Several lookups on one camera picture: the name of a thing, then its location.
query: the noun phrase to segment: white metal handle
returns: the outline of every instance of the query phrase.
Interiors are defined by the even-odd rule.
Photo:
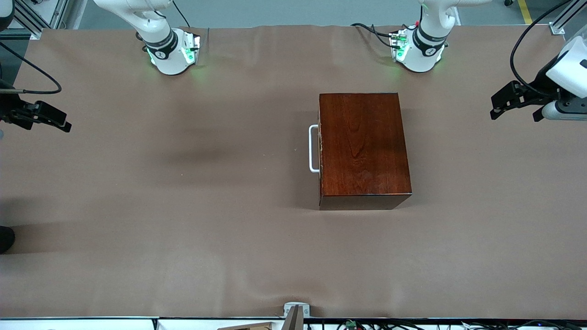
[[[309,166],[310,166],[310,172],[312,173],[320,173],[320,169],[315,169],[312,165],[313,165],[313,161],[312,161],[312,129],[317,129],[318,125],[310,125],[310,128],[308,128],[308,159],[309,159]]]

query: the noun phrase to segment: wood grain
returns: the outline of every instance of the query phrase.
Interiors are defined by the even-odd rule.
[[[397,93],[321,94],[319,121],[321,209],[393,208],[411,194]],[[365,198],[330,202],[345,196]]]

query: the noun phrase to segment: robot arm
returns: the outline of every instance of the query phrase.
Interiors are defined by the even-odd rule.
[[[491,0],[418,0],[422,18],[418,26],[392,36],[392,57],[415,72],[426,72],[440,60],[448,34],[456,24],[458,6],[478,6]]]
[[[200,37],[181,29],[172,29],[157,11],[172,0],[94,0],[96,5],[129,23],[139,33],[151,62],[166,75],[184,72],[197,61]]]
[[[529,83],[534,90],[514,80],[492,98],[491,118],[529,105],[542,105],[534,121],[587,120],[587,25],[571,38],[559,55],[547,63]]]

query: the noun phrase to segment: table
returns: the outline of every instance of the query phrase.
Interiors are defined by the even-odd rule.
[[[585,318],[587,125],[490,120],[523,29],[456,27],[425,74],[356,28],[196,30],[201,66],[173,77],[133,31],[44,32],[27,57],[73,130],[0,125],[0,316]],[[537,26],[520,73],[562,43]],[[307,132],[335,92],[399,93],[398,209],[317,210]]]

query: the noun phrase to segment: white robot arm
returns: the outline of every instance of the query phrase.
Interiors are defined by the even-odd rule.
[[[134,27],[151,56],[151,62],[166,75],[184,72],[197,61],[200,37],[172,29],[159,10],[172,0],[94,0],[99,7],[121,17]]]
[[[491,0],[418,0],[422,17],[411,26],[391,36],[392,57],[415,72],[426,72],[440,60],[448,34],[456,24],[458,6],[478,6]]]

